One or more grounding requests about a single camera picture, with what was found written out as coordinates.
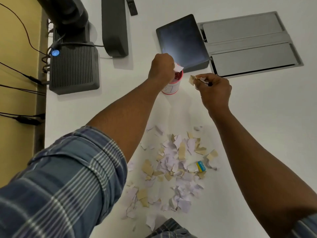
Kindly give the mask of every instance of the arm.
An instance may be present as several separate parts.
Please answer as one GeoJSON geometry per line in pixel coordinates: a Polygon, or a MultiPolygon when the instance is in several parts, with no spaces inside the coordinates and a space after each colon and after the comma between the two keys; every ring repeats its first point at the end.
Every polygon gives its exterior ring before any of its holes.
{"type": "Polygon", "coordinates": [[[196,80],[204,106],[220,133],[232,172],[250,209],[270,237],[284,237],[297,220],[317,212],[316,193],[264,149],[229,110],[231,86],[214,74],[196,80]]]}
{"type": "Polygon", "coordinates": [[[127,162],[140,143],[157,95],[175,77],[173,69],[174,60],[170,55],[157,54],[148,79],[88,123],[116,141],[127,162]]]}

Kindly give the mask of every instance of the forearm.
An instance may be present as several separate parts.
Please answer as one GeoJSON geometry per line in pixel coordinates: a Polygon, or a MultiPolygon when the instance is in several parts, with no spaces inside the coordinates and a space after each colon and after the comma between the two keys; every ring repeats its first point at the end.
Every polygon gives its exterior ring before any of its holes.
{"type": "Polygon", "coordinates": [[[264,149],[228,110],[213,120],[233,174],[252,212],[271,237],[317,212],[317,195],[287,166],[264,149]]]}
{"type": "Polygon", "coordinates": [[[147,79],[98,113],[88,125],[116,141],[128,162],[140,143],[154,101],[163,87],[158,80],[147,79]]]}

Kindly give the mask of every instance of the left hand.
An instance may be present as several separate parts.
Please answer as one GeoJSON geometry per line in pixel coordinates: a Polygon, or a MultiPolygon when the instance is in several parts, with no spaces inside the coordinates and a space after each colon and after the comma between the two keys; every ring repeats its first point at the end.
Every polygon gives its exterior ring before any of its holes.
{"type": "Polygon", "coordinates": [[[174,59],[167,53],[157,54],[152,61],[149,72],[149,79],[156,79],[162,85],[166,86],[175,77],[174,59]]]}

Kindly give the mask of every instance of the shirt sleeve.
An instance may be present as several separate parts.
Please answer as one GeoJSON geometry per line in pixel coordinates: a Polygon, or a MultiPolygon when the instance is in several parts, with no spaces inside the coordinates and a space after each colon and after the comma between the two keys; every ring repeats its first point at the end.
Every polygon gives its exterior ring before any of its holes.
{"type": "Polygon", "coordinates": [[[317,214],[308,216],[296,222],[288,238],[316,238],[317,214]]]}
{"type": "Polygon", "coordinates": [[[126,182],[117,144],[85,126],[39,152],[0,189],[0,237],[89,237],[126,182]]]}

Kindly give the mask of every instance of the hand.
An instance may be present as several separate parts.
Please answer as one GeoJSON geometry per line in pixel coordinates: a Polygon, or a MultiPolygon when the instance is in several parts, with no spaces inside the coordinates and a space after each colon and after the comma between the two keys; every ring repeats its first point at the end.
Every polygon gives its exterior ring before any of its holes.
{"type": "Polygon", "coordinates": [[[167,53],[157,54],[152,61],[149,79],[156,79],[165,87],[175,77],[174,59],[167,53]]]}
{"type": "Polygon", "coordinates": [[[212,73],[200,74],[196,75],[196,77],[206,78],[206,80],[212,82],[212,86],[208,87],[200,80],[194,80],[194,84],[200,91],[201,99],[209,115],[213,118],[217,113],[229,111],[229,98],[232,87],[228,79],[212,73]]]}

